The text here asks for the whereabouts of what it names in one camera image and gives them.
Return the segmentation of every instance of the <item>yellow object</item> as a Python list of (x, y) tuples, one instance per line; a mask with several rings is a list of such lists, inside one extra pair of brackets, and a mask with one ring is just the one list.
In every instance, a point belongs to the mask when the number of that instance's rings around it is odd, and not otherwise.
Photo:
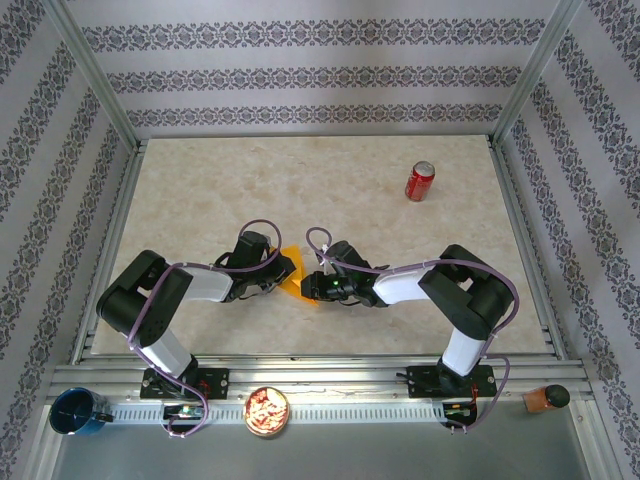
[(317, 307), (318, 302), (316, 302), (315, 300), (311, 300), (310, 298), (303, 297), (302, 293), (300, 292), (300, 284), (302, 283), (302, 279), (305, 277), (304, 262), (302, 261), (302, 253), (300, 253), (300, 248), (297, 245), (291, 245), (290, 247), (280, 250), (280, 253), (282, 253), (282, 255), (284, 255), (285, 257), (291, 259), (296, 267), (296, 271), (289, 275), (289, 278), (278, 285), (278, 287), (283, 289), (288, 294), (293, 295), (294, 297), (304, 300), (305, 302)]

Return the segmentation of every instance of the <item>striped wall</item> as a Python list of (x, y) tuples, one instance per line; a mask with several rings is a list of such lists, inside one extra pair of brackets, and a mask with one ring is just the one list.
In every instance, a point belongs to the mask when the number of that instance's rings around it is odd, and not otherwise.
[(141, 138), (489, 133), (557, 0), (70, 0)]
[(42, 6), (0, 0), (0, 479), (20, 478), (128, 158)]
[(640, 478), (640, 17), (588, 1), (503, 148), (562, 331)]

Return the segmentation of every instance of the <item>black bracket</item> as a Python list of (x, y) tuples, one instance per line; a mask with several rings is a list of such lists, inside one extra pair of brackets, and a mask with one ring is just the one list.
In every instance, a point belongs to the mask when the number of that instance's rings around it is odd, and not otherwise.
[[(209, 400), (226, 400), (229, 391), (228, 368), (198, 368), (192, 385)], [(147, 368), (140, 386), (142, 400), (197, 400), (193, 393), (165, 380), (152, 368)]]
[(472, 388), (478, 389), (478, 397), (493, 397), (497, 392), (496, 379), (490, 365), (476, 365), (469, 375), (457, 377), (455, 382), (443, 382), (442, 368), (436, 365), (407, 367), (409, 398), (466, 398), (472, 396)]

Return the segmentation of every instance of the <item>bottle cap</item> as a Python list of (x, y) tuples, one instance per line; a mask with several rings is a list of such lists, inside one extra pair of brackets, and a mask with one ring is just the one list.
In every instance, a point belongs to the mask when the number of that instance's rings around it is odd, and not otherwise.
[(547, 401), (556, 408), (566, 407), (571, 400), (569, 391), (562, 385), (549, 385), (544, 389), (544, 395)]

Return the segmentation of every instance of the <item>cable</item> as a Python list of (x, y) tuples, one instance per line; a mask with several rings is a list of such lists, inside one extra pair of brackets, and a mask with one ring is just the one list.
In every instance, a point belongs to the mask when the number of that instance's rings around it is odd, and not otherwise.
[(393, 274), (396, 274), (396, 273), (404, 273), (404, 272), (412, 272), (412, 271), (416, 271), (416, 270), (422, 270), (424, 268), (434, 267), (436, 265), (458, 265), (458, 266), (463, 266), (463, 267), (475, 268), (477, 270), (482, 270), (483, 272), (487, 272), (487, 273), (493, 275), (494, 277), (496, 277), (498, 280), (500, 280), (502, 283), (504, 283), (507, 286), (507, 288), (511, 292), (511, 295), (513, 296), (513, 308), (509, 312), (509, 315), (507, 315), (507, 318), (502, 323), (500, 323), (499, 325), (496, 325), (494, 327), (494, 329), (491, 331), (491, 334), (489, 335), (489, 339), (485, 342), (484, 347), (482, 347), (482, 350), (480, 350), (480, 353), (478, 355), (478, 359), (481, 359), (481, 358), (498, 359), (499, 358), (499, 359), (502, 359), (505, 362), (505, 372), (504, 372), (504, 376), (502, 378), (502, 382), (500, 383), (500, 386), (498, 387), (498, 390), (496, 391), (496, 394), (494, 395), (493, 399), (491, 400), (491, 403), (489, 403), (487, 408), (485, 408), (482, 411), (482, 413), (480, 414), (480, 417), (478, 417), (478, 419), (472, 425), (466, 426), (466, 425), (461, 424), (460, 422), (455, 422), (453, 420), (450, 420), (451, 423), (458, 423), (459, 426), (461, 426), (461, 430), (457, 430), (458, 432), (462, 431), (464, 433), (467, 433), (469, 430), (472, 430), (472, 429), (476, 428), (478, 425), (480, 425), (487, 418), (487, 415), (489, 415), (489, 413), (491, 413), (491, 410), (493, 410), (493, 407), (495, 406), (496, 402), (498, 401), (498, 397), (500, 397), (500, 394), (502, 393), (502, 390), (504, 390), (504, 386), (506, 385), (507, 380), (509, 379), (509, 373), (511, 371), (511, 364), (509, 363), (509, 359), (505, 355), (497, 355), (497, 354), (496, 355), (487, 355), (487, 351), (489, 350), (489, 347), (491, 346), (491, 343), (493, 342), (493, 339), (496, 338), (496, 334), (513, 321), (513, 319), (515, 318), (515, 316), (518, 313), (518, 310), (520, 308), (520, 296), (518, 295), (518, 290), (516, 289), (516, 286), (513, 284), (513, 282), (511, 280), (509, 280), (505, 275), (503, 275), (502, 273), (498, 272), (497, 270), (491, 268), (488, 265), (485, 265), (483, 263), (470, 262), (468, 260), (437, 258), (437, 259), (434, 259), (434, 260), (428, 260), (428, 261), (425, 261), (425, 262), (422, 262), (422, 263), (414, 263), (414, 264), (411, 264), (411, 265), (405, 265), (403, 267), (396, 267), (396, 268), (392, 268), (392, 269), (389, 269), (389, 270), (381, 270), (379, 268), (366, 268), (366, 267), (359, 267), (359, 266), (356, 266), (356, 265), (350, 265), (348, 263), (340, 262), (338, 260), (333, 259), (329, 255), (324, 253), (321, 249), (316, 247), (314, 245), (314, 243), (311, 241), (311, 233), (313, 233), (313, 232), (322, 232), (327, 236), (327, 243), (326, 243), (327, 247), (331, 246), (331, 241), (333, 240), (333, 237), (331, 236), (331, 233), (326, 228), (311, 227), (310, 229), (307, 230), (307, 233), (306, 233), (307, 244), (309, 245), (309, 247), (311, 247), (311, 250), (313, 250), (313, 252), (318, 257), (322, 258), (324, 261), (327, 261), (327, 262), (329, 262), (329, 263), (331, 263), (333, 265), (338, 265), (339, 267), (346, 268), (346, 269), (349, 269), (349, 270), (355, 270), (355, 271), (363, 272), (363, 273), (372, 273), (372, 274), (375, 274), (375, 275), (380, 275), (380, 277), (384, 277), (384, 276), (393, 275)]
[(191, 385), (188, 385), (188, 384), (182, 382), (181, 380), (177, 379), (173, 375), (170, 375), (170, 374), (166, 373), (161, 368), (159, 368), (156, 365), (154, 365), (154, 363), (142, 352), (142, 349), (140, 348), (140, 345), (137, 345), (135, 343), (135, 336), (138, 333), (138, 330), (140, 329), (140, 325), (142, 325), (142, 321), (144, 320), (144, 317), (147, 315), (147, 312), (149, 311), (149, 308), (151, 307), (151, 304), (153, 303), (153, 300), (155, 299), (156, 295), (158, 294), (158, 291), (160, 290), (160, 287), (162, 286), (162, 284), (164, 283), (166, 278), (169, 276), (169, 274), (173, 270), (175, 270), (176, 268), (201, 268), (203, 270), (211, 270), (213, 272), (223, 272), (223, 273), (224, 272), (229, 272), (229, 273), (249, 273), (249, 272), (255, 272), (256, 270), (260, 270), (261, 268), (263, 268), (263, 267), (269, 265), (271, 262), (273, 262), (276, 259), (276, 257), (280, 254), (280, 249), (282, 248), (282, 234), (280, 233), (280, 229), (277, 227), (277, 225), (275, 223), (273, 223), (270, 220), (266, 220), (264, 218), (259, 218), (259, 219), (256, 219), (256, 220), (252, 220), (252, 221), (246, 223), (240, 229), (240, 233), (238, 234), (238, 237), (241, 237), (242, 234), (245, 232), (245, 230), (249, 226), (254, 225), (256, 223), (266, 223), (267, 225), (271, 226), (275, 230), (276, 236), (278, 237), (278, 246), (271, 252), (271, 255), (269, 257), (267, 257), (264, 262), (261, 262), (261, 263), (259, 263), (258, 265), (254, 266), (254, 267), (246, 267), (246, 268), (225, 268), (225, 267), (216, 267), (216, 266), (211, 265), (211, 264), (210, 265), (204, 265), (202, 263), (191, 263), (191, 262), (174, 263), (174, 264), (170, 265), (162, 273), (162, 275), (160, 275), (160, 278), (158, 279), (158, 281), (154, 285), (153, 289), (151, 290), (151, 293), (149, 293), (149, 297), (144, 302), (144, 305), (142, 306), (142, 309), (140, 310), (140, 313), (138, 314), (138, 318), (136, 318), (136, 321), (134, 322), (133, 327), (131, 327), (131, 331), (129, 332), (129, 335), (127, 336), (127, 343), (129, 345), (129, 348), (131, 350), (133, 350), (142, 360), (144, 360), (156, 373), (158, 373), (160, 376), (165, 378), (167, 381), (169, 381), (171, 383), (174, 383), (175, 385), (179, 385), (182, 388), (184, 388), (185, 390), (190, 391), (191, 393), (196, 395), (200, 399), (200, 401), (202, 402), (202, 406), (204, 408), (204, 412), (203, 412), (202, 418), (200, 419), (200, 422), (198, 422), (196, 425), (194, 425), (194, 427), (191, 428), (190, 430), (188, 430), (188, 431), (186, 431), (184, 433), (176, 433), (171, 428), (171, 425), (173, 424), (173, 422), (170, 421), (167, 424), (165, 429), (167, 430), (167, 432), (169, 432), (169, 435), (172, 436), (172, 437), (185, 438), (185, 437), (188, 437), (189, 435), (193, 435), (198, 430), (200, 430), (204, 426), (204, 424), (207, 422), (207, 419), (209, 417), (209, 402), (207, 401), (207, 398), (202, 394), (202, 392), (200, 392), (200, 390), (198, 390), (195, 387), (192, 387)]

